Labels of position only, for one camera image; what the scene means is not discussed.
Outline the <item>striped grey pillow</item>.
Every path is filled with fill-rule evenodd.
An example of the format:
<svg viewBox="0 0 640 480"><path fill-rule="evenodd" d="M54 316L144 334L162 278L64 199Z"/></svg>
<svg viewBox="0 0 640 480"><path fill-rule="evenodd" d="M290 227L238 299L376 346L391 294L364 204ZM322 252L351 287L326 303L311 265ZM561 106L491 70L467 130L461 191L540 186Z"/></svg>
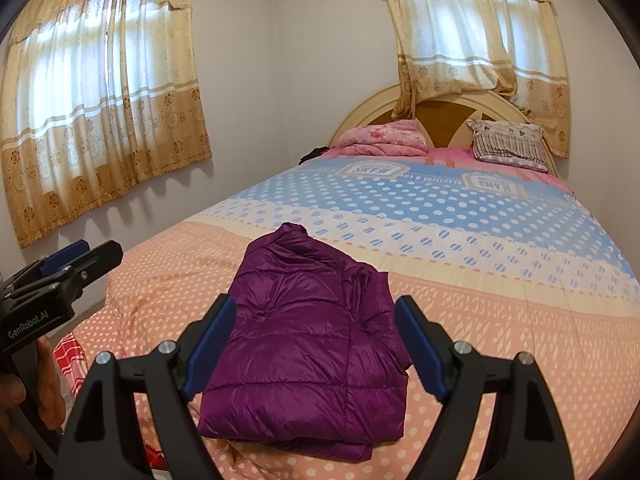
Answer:
<svg viewBox="0 0 640 480"><path fill-rule="evenodd" d="M550 174L551 162L538 125L480 119L468 119L466 124L472 132L473 155L481 162Z"/></svg>

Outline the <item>polka dot duvet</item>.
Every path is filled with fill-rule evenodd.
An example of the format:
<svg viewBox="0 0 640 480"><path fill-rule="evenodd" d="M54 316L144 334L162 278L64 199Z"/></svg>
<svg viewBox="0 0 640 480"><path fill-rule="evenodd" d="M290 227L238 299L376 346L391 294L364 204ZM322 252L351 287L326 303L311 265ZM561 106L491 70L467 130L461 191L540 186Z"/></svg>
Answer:
<svg viewBox="0 0 640 480"><path fill-rule="evenodd" d="M639 401L639 284L572 192L533 171L319 157L282 172L128 250L104 307L73 330L87 365L178 335L285 222L385 272L452 338L531 353L576 477L603 464Z"/></svg>

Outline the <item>cream wooden headboard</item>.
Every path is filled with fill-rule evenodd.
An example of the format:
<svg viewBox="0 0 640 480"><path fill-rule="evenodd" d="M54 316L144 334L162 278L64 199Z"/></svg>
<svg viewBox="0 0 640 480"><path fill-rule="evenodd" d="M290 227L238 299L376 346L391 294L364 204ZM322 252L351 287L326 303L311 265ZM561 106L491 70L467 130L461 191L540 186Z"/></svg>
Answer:
<svg viewBox="0 0 640 480"><path fill-rule="evenodd" d="M362 101L337 127L329 140L329 148L334 150L349 129L392 122L399 97L400 84L394 84ZM492 91L447 94L416 106L416 120L430 148L470 148L472 130L466 122L472 119L528 122L516 106Z"/></svg>

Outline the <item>red plaid bed sheet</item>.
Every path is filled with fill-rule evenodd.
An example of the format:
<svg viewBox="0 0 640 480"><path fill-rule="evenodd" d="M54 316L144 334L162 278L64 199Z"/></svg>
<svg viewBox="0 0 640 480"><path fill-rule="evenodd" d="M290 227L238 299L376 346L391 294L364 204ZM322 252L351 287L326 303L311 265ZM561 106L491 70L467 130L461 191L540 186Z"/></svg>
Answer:
<svg viewBox="0 0 640 480"><path fill-rule="evenodd" d="M70 388L70 395L76 398L88 373L87 359L84 349L73 333L64 335L53 348L53 356L62 373L62 377ZM152 469L168 471L168 463L160 450L145 444L145 455Z"/></svg>

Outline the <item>folded pink blanket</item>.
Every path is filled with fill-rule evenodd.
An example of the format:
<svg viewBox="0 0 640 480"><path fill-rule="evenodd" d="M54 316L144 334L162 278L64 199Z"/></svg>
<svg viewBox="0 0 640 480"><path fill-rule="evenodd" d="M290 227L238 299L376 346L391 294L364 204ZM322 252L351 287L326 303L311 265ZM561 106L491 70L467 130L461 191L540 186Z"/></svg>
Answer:
<svg viewBox="0 0 640 480"><path fill-rule="evenodd" d="M416 119L367 125L345 131L335 147L344 156L421 157L430 149Z"/></svg>

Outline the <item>beige curtain behind headboard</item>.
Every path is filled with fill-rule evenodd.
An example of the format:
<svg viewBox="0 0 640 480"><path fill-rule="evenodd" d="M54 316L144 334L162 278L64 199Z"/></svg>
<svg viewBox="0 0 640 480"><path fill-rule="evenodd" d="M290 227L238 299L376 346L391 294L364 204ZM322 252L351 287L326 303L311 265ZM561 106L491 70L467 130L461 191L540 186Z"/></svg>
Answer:
<svg viewBox="0 0 640 480"><path fill-rule="evenodd" d="M396 32L396 118L427 100L492 91L570 154L570 85L551 0L385 0Z"/></svg>

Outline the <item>beige curtain side window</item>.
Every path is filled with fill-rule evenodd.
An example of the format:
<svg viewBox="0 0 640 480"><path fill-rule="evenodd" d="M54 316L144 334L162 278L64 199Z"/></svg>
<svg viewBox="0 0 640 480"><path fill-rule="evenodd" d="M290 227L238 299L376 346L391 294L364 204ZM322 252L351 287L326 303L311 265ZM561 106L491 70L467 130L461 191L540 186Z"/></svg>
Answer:
<svg viewBox="0 0 640 480"><path fill-rule="evenodd" d="M21 246L210 159L192 0L29 0L1 84L1 168Z"/></svg>

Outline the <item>purple hooded puffer jacket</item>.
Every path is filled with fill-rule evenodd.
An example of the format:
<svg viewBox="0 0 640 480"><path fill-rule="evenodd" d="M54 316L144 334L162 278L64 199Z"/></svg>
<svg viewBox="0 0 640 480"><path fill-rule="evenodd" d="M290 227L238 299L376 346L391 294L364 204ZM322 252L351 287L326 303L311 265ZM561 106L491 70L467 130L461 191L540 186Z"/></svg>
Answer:
<svg viewBox="0 0 640 480"><path fill-rule="evenodd" d="M247 246L229 292L202 436L349 463L402 437L411 361L386 273L285 223Z"/></svg>

